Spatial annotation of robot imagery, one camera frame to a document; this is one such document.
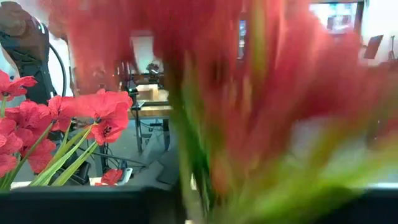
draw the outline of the black equipment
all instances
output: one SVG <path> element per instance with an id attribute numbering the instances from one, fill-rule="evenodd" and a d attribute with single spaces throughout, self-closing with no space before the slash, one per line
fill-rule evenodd
<path id="1" fill-rule="evenodd" d="M 187 219 L 178 185 L 171 191 L 126 186 L 17 189 L 0 195 L 0 208 L 3 224 L 184 224 Z M 397 213 L 398 190 L 373 189 L 315 223 L 396 224 Z"/>
<path id="2" fill-rule="evenodd" d="M 52 48 L 60 61 L 66 92 L 66 72 L 57 51 L 50 45 L 49 30 L 16 2 L 2 2 L 2 13 L 9 14 L 8 19 L 24 24 L 18 35 L 0 29 L 0 43 L 17 65 L 21 77 L 34 76 L 37 84 L 27 89 L 26 97 L 36 103 L 47 104 L 47 100 L 56 95 L 49 74 L 49 50 Z"/>
<path id="3" fill-rule="evenodd" d="M 0 195 L 2 224 L 184 224 L 177 185 L 171 191 L 140 187 L 42 187 Z"/>
<path id="4" fill-rule="evenodd" d="M 369 40 L 368 47 L 366 48 L 364 58 L 366 59 L 374 59 L 376 57 L 377 51 L 379 50 L 381 40 L 383 39 L 383 35 L 378 35 L 372 37 Z"/>

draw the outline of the red poppy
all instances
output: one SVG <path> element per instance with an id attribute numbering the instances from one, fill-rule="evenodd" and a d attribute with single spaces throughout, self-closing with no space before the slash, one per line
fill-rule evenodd
<path id="1" fill-rule="evenodd" d="M 132 106 L 132 100 L 126 92 L 100 90 L 97 94 L 79 97 L 78 106 L 82 115 L 97 122 L 89 138 L 95 138 L 99 145 L 103 145 L 105 142 L 115 142 L 121 131 L 127 128 L 128 109 Z"/>
<path id="2" fill-rule="evenodd" d="M 32 131 L 33 137 L 30 140 L 27 139 L 27 136 L 23 137 L 25 145 L 28 146 L 36 142 L 52 121 L 50 110 L 47 106 L 38 105 L 29 100 L 25 100 L 17 108 L 6 109 L 6 117 L 13 119 L 17 123 L 18 130 L 27 129 Z"/>
<path id="3" fill-rule="evenodd" d="M 22 140 L 15 134 L 16 122 L 3 118 L 0 119 L 0 154 L 11 155 L 22 147 Z"/>
<path id="4" fill-rule="evenodd" d="M 0 177 L 17 165 L 17 159 L 12 154 L 22 147 L 22 140 L 15 135 L 15 128 L 15 121 L 0 119 Z"/>
<path id="5" fill-rule="evenodd" d="M 72 117 L 76 115 L 76 104 L 74 97 L 55 96 L 49 100 L 49 110 L 53 121 L 57 121 L 52 131 L 61 130 L 65 132 Z"/>
<path id="6" fill-rule="evenodd" d="M 7 101 L 11 101 L 16 96 L 27 93 L 25 87 L 32 87 L 36 84 L 34 77 L 23 77 L 10 82 L 9 75 L 0 70 L 0 94 L 7 96 Z"/>
<path id="7" fill-rule="evenodd" d="M 53 158 L 52 151 L 54 151 L 55 148 L 55 143 L 48 139 L 44 139 L 39 145 L 37 145 L 33 153 L 28 158 L 30 168 L 33 172 L 38 174 L 46 168 L 47 164 Z M 22 157 L 26 155 L 29 149 L 29 147 L 23 148 L 21 151 Z"/>
<path id="8" fill-rule="evenodd" d="M 111 169 L 107 171 L 107 173 L 105 173 L 104 176 L 102 176 L 101 183 L 105 183 L 108 185 L 116 185 L 117 182 L 122 177 L 122 175 L 123 175 L 122 170 Z"/>
<path id="9" fill-rule="evenodd" d="M 12 155 L 0 154 L 0 178 L 12 171 L 17 165 L 17 158 Z"/>

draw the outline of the green stem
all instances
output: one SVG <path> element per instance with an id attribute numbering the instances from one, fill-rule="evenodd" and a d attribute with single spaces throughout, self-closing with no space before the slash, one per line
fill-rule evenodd
<path id="1" fill-rule="evenodd" d="M 9 179 L 6 180 L 6 183 L 4 184 L 5 188 L 10 188 L 12 181 L 14 181 L 15 177 L 17 176 L 18 172 L 22 168 L 22 165 L 26 162 L 26 160 L 29 158 L 29 156 L 35 151 L 36 147 L 43 141 L 43 139 L 47 136 L 49 131 L 51 130 L 52 126 L 54 124 L 51 123 L 47 129 L 43 132 L 43 134 L 39 137 L 39 139 L 35 142 L 35 144 L 28 150 L 27 154 L 22 158 L 22 160 L 18 163 L 17 167 L 11 171 Z"/>
<path id="2" fill-rule="evenodd" d="M 0 109 L 0 117 L 1 118 L 5 117 L 5 114 L 6 114 L 7 98 L 8 98 L 8 96 L 3 95 L 2 99 L 1 99 L 1 109 Z"/>
<path id="3" fill-rule="evenodd" d="M 39 173 L 33 180 L 32 183 L 36 183 L 37 180 L 41 179 L 42 176 L 45 174 L 45 171 L 48 170 L 50 167 L 52 167 L 67 151 L 71 148 L 72 144 L 74 144 L 78 139 L 80 139 L 84 134 L 86 134 L 90 129 L 85 129 L 83 131 L 80 131 L 78 134 L 76 134 L 67 144 L 68 140 L 68 135 L 69 135 L 69 128 L 67 129 L 65 136 L 63 137 L 63 141 L 58 148 L 58 151 L 55 153 L 54 157 L 51 159 L 49 164 L 47 164 L 47 167 Z"/>
<path id="4" fill-rule="evenodd" d="M 76 172 L 77 169 L 91 156 L 94 150 L 97 148 L 97 142 L 93 142 L 79 158 L 73 162 L 62 174 L 54 181 L 52 186 L 63 186 L 68 179 Z"/>
<path id="5" fill-rule="evenodd" d="M 45 171 L 42 171 L 30 184 L 29 186 L 46 186 L 49 184 L 52 176 L 66 163 L 66 161 L 72 156 L 72 154 L 80 147 L 80 145 L 85 141 L 87 136 L 89 135 L 93 126 L 90 126 L 86 131 L 82 131 L 84 133 L 83 137 L 77 143 L 75 147 L 73 147 L 70 151 L 68 151 L 65 155 L 63 155 L 60 159 L 54 162 L 50 167 L 48 167 Z M 72 144 L 69 141 L 64 147 L 69 148 Z"/>

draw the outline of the black monitor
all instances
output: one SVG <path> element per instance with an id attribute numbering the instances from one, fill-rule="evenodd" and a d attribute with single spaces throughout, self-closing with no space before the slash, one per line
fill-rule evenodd
<path id="1" fill-rule="evenodd" d="M 381 40 L 383 39 L 383 35 L 378 35 L 372 37 L 369 40 L 368 47 L 366 48 L 364 58 L 366 59 L 374 59 L 376 57 L 377 51 L 379 50 Z"/>

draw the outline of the black cable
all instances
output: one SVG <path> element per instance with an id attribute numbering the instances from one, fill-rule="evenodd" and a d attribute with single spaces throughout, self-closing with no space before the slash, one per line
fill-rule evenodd
<path id="1" fill-rule="evenodd" d="M 96 156 L 101 156 L 101 157 L 105 157 L 105 158 L 111 158 L 111 159 L 116 159 L 116 160 L 122 160 L 122 161 L 128 161 L 128 162 L 133 162 L 136 164 L 139 164 L 139 166 L 134 166 L 134 167 L 146 167 L 147 165 L 142 163 L 142 162 L 138 162 L 138 161 L 134 161 L 132 159 L 126 159 L 126 158 L 122 158 L 122 157 L 118 157 L 118 156 L 111 156 L 108 154 L 103 154 L 103 153 L 99 153 L 99 152 L 92 152 L 92 155 L 96 155 Z"/>
<path id="2" fill-rule="evenodd" d="M 55 56 L 57 57 L 58 61 L 61 65 L 62 70 L 62 78 L 63 78 L 63 85 L 62 85 L 62 96 L 67 94 L 67 71 L 65 70 L 65 66 L 63 66 L 61 56 L 58 54 L 57 50 L 55 50 L 54 46 L 50 44 L 51 50 L 54 52 Z"/>

